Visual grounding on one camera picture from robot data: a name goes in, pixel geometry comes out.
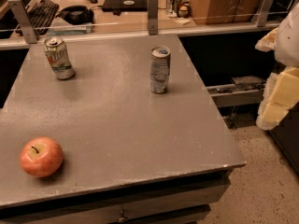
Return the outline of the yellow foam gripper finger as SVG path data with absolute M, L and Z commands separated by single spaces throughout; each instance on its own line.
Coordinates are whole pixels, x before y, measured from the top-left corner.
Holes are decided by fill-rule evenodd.
M 281 73 L 272 73 L 263 91 L 256 125 L 262 130 L 272 130 L 299 102 L 299 68 L 286 67 Z
M 263 52 L 268 52 L 270 50 L 273 50 L 275 48 L 275 40 L 276 40 L 277 32 L 278 32 L 278 28 L 275 28 L 269 33 L 267 33 L 262 39 L 260 39 L 256 43 L 255 48 Z

